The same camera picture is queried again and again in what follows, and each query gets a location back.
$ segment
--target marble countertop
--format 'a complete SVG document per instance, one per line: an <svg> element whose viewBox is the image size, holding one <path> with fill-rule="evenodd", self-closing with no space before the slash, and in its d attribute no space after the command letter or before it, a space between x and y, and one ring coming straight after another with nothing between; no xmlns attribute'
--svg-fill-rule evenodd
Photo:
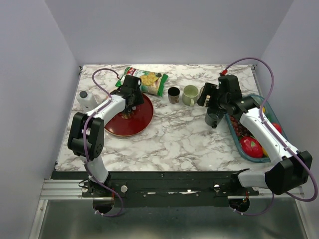
<svg viewBox="0 0 319 239"><path fill-rule="evenodd" d="M77 94L90 91L98 103L106 95L98 89L92 73L107 67L120 75L128 65L85 65L80 77ZM104 165L109 171L222 171L244 168L261 169L269 163L252 163L243 159L235 146L225 118L216 129L204 121L207 108L186 106L181 101L170 104L167 97L169 87L181 90L186 85L200 89L205 82L217 83L219 72L225 65L129 65L137 69L168 74L163 97L148 94L154 106L154 116L150 125L141 133L131 137L117 137L105 131L102 151ZM248 65L236 65L229 74L238 77L242 93L258 94L257 86ZM108 91L115 89L117 81L112 72L100 72L96 81ZM83 112L74 100L72 112L65 132L56 170L84 171L79 157L67 148L71 122L76 112Z"/></svg>

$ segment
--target black cup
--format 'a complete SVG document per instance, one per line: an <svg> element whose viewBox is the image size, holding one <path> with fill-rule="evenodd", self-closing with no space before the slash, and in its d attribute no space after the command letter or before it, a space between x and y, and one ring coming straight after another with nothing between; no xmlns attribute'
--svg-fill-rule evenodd
<svg viewBox="0 0 319 239"><path fill-rule="evenodd" d="M223 111L208 108L205 115L205 122L209 126L212 126L212 128L217 128L224 115L225 113Z"/></svg>
<svg viewBox="0 0 319 239"><path fill-rule="evenodd" d="M178 103L179 102L179 94L180 90L177 87L171 87L168 90L168 100L172 104Z"/></svg>

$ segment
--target white wall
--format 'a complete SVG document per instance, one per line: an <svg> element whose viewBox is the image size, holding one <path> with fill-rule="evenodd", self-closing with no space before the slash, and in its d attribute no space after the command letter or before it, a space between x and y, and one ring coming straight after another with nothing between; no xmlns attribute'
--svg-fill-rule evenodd
<svg viewBox="0 0 319 239"><path fill-rule="evenodd" d="M295 0L262 58L275 75L269 100L289 140L313 156L312 172L319 182L319 1ZM270 76L257 67L261 89L267 94ZM313 195L309 179L304 186ZM319 238L319 199L307 204Z"/></svg>
<svg viewBox="0 0 319 239"><path fill-rule="evenodd" d="M54 168L78 66L42 0L0 7L0 238L28 238Z"/></svg>
<svg viewBox="0 0 319 239"><path fill-rule="evenodd" d="M260 57L293 0L46 0L80 63Z"/></svg>

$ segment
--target white bottle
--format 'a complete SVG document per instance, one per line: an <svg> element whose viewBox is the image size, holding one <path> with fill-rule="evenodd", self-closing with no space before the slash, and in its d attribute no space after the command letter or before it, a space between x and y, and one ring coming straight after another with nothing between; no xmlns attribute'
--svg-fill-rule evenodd
<svg viewBox="0 0 319 239"><path fill-rule="evenodd" d="M91 92L81 91L76 96L76 99L81 105L84 113L91 111L98 106L98 103L96 102L94 95Z"/></svg>

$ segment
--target blue tray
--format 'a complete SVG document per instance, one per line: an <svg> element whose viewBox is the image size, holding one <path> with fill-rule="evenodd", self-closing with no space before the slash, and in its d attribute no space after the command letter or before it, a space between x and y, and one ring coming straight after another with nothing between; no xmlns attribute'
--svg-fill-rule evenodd
<svg viewBox="0 0 319 239"><path fill-rule="evenodd" d="M250 96L252 96L255 99L255 101L257 101L260 105L261 105L262 101L264 100L264 98L262 98L261 96L257 96L257 95L250 95ZM269 121L271 123L278 123L280 125L280 123L279 123L279 121L278 121L273 109L270 107L268 102L265 103L264 107L266 109L265 115L269 119ZM248 156L243 151L243 149L241 147L241 144L240 144L240 142L238 140L238 137L236 135L235 129L234 129L232 123L231 123L231 120L230 120L230 117L229 117L228 114L226 114L226 121L227 121L229 130L230 130L230 133L233 136L233 139L235 141L235 144L236 144L236 147L238 149L238 152L244 159L247 159L247 160L249 160L251 162L254 162L254 163L267 163L267 162L270 162L270 159L267 158L267 157L266 158L253 158L253 157ZM285 139L287 139L287 136L286 136L284 130L283 130L282 136L285 137Z"/></svg>

